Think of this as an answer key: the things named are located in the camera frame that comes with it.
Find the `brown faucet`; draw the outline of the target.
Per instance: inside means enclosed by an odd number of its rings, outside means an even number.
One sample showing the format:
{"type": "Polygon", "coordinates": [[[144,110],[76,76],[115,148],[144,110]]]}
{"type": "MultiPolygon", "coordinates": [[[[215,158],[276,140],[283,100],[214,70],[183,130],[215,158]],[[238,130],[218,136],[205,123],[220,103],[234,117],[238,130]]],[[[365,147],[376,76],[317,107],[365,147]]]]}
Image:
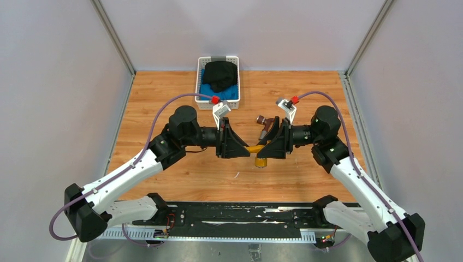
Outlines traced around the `brown faucet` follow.
{"type": "Polygon", "coordinates": [[[257,116],[256,122],[258,124],[263,125],[263,129],[260,132],[260,136],[259,136],[258,140],[263,139],[267,135],[267,133],[268,133],[270,127],[272,126],[272,124],[274,123],[274,121],[275,121],[274,118],[265,118],[262,115],[257,116]]]}

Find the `yellow brass faucet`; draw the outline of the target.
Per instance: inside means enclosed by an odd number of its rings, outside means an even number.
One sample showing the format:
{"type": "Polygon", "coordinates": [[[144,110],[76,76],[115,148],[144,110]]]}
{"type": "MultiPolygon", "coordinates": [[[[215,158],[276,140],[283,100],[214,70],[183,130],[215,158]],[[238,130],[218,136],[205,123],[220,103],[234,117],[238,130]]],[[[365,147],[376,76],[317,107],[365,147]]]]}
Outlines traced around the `yellow brass faucet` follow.
{"type": "Polygon", "coordinates": [[[264,148],[264,145],[255,145],[255,146],[248,146],[246,150],[251,153],[255,154],[254,165],[256,168],[265,168],[267,167],[268,160],[267,158],[258,157],[258,153],[264,148]]]}

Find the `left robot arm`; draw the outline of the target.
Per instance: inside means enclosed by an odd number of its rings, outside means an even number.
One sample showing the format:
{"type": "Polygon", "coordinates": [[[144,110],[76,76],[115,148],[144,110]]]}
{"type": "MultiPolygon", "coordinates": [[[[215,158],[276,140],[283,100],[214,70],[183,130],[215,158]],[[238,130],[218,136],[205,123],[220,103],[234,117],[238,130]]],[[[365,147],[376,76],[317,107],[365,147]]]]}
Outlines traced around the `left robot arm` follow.
{"type": "Polygon", "coordinates": [[[178,107],[161,133],[150,140],[131,160],[110,174],[82,187],[73,183],[64,191],[64,214],[81,242],[90,242],[108,228],[132,221],[163,224],[167,205],[156,193],[140,199],[119,197],[146,180],[165,171],[186,156],[186,147],[214,147],[220,158],[250,156],[248,145],[230,128],[226,117],[215,127],[201,127],[192,106],[178,107]]]}

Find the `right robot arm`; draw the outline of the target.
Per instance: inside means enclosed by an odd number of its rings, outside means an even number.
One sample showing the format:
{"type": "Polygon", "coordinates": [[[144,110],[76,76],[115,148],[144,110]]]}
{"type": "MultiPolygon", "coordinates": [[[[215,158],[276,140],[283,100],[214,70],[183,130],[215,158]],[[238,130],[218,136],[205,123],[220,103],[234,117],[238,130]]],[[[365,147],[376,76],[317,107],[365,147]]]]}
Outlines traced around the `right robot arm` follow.
{"type": "Polygon", "coordinates": [[[314,160],[341,182],[363,208],[351,210],[336,197],[324,196],[313,204],[312,220],[318,227],[336,225],[367,246],[375,261],[404,261],[418,257],[423,244],[425,222],[396,204],[363,170],[348,140],[339,138],[345,125],[332,106],[320,106],[308,125],[295,126],[295,107],[285,107],[286,117],[257,117],[263,126],[262,148],[257,157],[283,159],[296,147],[312,145],[314,160]]]}

